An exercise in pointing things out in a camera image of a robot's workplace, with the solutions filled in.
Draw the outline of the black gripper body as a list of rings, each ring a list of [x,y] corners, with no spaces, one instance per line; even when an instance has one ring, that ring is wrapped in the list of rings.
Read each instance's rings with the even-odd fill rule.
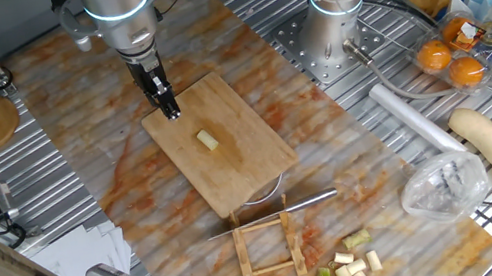
[[[142,91],[154,76],[165,81],[155,42],[150,42],[147,46],[123,50],[122,54],[134,82]]]

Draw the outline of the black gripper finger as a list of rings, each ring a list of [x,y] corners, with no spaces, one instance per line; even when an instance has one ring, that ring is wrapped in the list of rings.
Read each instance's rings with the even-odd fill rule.
[[[165,114],[167,119],[169,120],[177,120],[181,115],[180,107],[175,100],[175,95],[172,90],[172,86],[166,81],[162,81],[159,77],[153,77],[154,85],[157,90],[157,100],[162,109],[162,112]]]
[[[155,81],[147,82],[144,86],[143,92],[145,96],[148,98],[149,102],[153,107],[159,108],[162,112],[165,112],[165,108],[163,107],[163,102],[161,102],[159,97],[159,87],[155,83]]]

